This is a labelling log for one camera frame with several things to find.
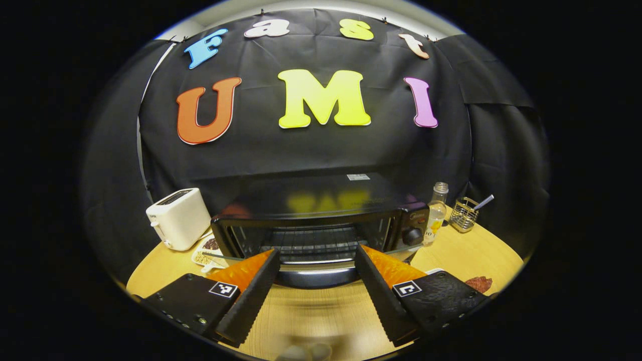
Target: letter m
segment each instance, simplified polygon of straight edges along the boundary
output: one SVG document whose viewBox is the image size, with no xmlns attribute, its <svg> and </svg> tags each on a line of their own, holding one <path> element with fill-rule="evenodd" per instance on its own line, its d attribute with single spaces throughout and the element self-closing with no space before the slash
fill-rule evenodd
<svg viewBox="0 0 642 361">
<path fill-rule="evenodd" d="M 334 116 L 337 124 L 370 124 L 370 116 L 366 114 L 361 99 L 363 76 L 355 71 L 337 71 L 327 87 L 323 87 L 305 69 L 282 71 L 279 79 L 285 81 L 286 86 L 285 115 L 279 119 L 281 128 L 301 128 L 310 124 L 310 117 L 303 113 L 303 101 L 322 125 L 330 119 L 336 102 L 339 103 L 339 111 Z"/>
</svg>

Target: bottle cap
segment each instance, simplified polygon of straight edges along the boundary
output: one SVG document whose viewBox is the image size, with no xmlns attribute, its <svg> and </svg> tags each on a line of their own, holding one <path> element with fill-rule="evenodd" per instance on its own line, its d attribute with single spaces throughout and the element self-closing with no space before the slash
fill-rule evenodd
<svg viewBox="0 0 642 361">
<path fill-rule="evenodd" d="M 435 187 L 433 188 L 433 191 L 441 194 L 448 193 L 448 183 L 444 183 L 444 182 L 435 183 Z"/>
</svg>

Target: glass bottle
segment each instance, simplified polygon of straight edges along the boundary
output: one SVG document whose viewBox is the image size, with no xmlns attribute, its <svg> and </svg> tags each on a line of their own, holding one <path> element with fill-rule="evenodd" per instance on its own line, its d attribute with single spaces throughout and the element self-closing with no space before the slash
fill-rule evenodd
<svg viewBox="0 0 642 361">
<path fill-rule="evenodd" d="M 446 196 L 448 195 L 448 184 L 444 182 L 435 183 L 433 198 L 428 203 L 429 215 L 426 225 L 426 236 L 423 244 L 429 245 L 435 241 L 437 231 L 442 226 L 446 217 Z"/>
</svg>

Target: oven knob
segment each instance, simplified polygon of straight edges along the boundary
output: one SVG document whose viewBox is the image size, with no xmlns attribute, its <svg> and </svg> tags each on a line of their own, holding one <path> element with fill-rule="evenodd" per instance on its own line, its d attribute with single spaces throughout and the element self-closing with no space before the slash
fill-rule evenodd
<svg viewBox="0 0 642 361">
<path fill-rule="evenodd" d="M 403 231 L 401 239 L 406 245 L 418 245 L 424 240 L 424 233 L 419 228 L 410 228 Z"/>
</svg>

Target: wire basket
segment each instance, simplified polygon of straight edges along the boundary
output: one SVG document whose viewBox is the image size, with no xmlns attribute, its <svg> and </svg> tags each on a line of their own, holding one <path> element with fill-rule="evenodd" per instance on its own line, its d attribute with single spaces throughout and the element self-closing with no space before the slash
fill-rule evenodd
<svg viewBox="0 0 642 361">
<path fill-rule="evenodd" d="M 479 211 L 473 209 L 478 204 L 468 197 L 458 199 L 455 202 L 455 208 L 450 214 L 449 224 L 461 233 L 470 231 L 479 215 Z"/>
</svg>

